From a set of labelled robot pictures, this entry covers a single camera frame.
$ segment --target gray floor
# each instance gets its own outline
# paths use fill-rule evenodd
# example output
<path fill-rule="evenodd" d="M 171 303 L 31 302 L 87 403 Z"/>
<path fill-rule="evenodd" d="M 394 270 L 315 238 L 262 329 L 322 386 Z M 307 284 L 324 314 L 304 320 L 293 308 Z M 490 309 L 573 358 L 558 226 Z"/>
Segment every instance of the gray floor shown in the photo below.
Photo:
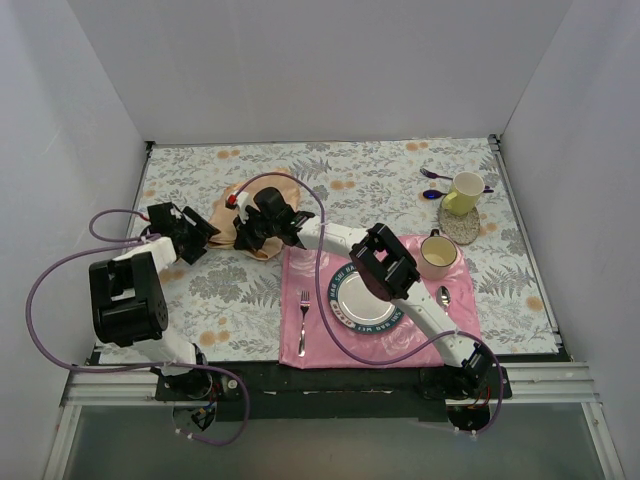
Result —
<path fill-rule="evenodd" d="M 234 428 L 210 430 L 222 438 Z M 477 441 L 410 419 L 258 420 L 223 448 L 176 435 L 168 407 L 85 407 L 65 478 L 604 477 L 580 405 L 506 405 Z"/>

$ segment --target stone coaster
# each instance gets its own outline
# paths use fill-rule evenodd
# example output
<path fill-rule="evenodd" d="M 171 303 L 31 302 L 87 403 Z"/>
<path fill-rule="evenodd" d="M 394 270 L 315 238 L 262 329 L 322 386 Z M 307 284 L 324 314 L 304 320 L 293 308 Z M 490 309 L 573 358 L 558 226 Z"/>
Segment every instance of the stone coaster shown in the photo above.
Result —
<path fill-rule="evenodd" d="M 478 238 L 480 233 L 480 215 L 476 207 L 473 207 L 473 210 L 466 215 L 459 217 L 442 208 L 442 204 L 440 204 L 438 221 L 442 231 L 458 245 L 469 245 Z"/>

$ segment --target mug handle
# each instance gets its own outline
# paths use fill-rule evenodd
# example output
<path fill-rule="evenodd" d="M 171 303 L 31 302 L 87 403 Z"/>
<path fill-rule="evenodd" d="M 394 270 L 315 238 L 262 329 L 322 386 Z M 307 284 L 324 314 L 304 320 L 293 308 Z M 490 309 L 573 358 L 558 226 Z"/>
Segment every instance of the mug handle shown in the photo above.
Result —
<path fill-rule="evenodd" d="M 451 210 L 451 207 L 452 207 L 451 202 L 453 202 L 457 196 L 458 196 L 458 192 L 451 192 L 450 194 L 448 194 L 446 197 L 442 199 L 442 206 L 447 210 Z"/>

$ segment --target silver fork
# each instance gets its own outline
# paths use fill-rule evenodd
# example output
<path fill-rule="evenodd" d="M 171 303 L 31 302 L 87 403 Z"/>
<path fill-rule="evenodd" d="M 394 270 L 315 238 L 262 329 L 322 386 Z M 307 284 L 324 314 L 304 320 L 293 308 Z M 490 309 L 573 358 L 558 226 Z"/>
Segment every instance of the silver fork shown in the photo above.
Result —
<path fill-rule="evenodd" d="M 311 302 L 309 301 L 309 292 L 302 291 L 300 295 L 300 311 L 302 312 L 302 330 L 300 330 L 300 343 L 298 344 L 298 356 L 304 357 L 304 316 L 309 311 Z"/>

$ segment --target green mug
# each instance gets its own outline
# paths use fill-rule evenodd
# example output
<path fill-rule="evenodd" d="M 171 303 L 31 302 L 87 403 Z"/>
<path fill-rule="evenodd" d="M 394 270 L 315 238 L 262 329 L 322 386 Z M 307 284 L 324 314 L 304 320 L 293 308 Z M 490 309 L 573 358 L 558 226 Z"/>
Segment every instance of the green mug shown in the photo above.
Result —
<path fill-rule="evenodd" d="M 473 210 L 484 192 L 484 180 L 473 172 L 461 172 L 453 177 L 451 189 L 442 200 L 442 207 L 454 215 L 462 216 Z"/>

